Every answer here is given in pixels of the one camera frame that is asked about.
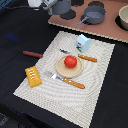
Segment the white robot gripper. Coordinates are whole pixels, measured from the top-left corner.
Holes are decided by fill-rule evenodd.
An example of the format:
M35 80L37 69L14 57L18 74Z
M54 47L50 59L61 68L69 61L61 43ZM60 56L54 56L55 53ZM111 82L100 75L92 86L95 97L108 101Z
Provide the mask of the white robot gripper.
M48 9L48 14L53 15L52 7L58 2L58 0L27 0L30 7L39 7L41 4L45 4Z

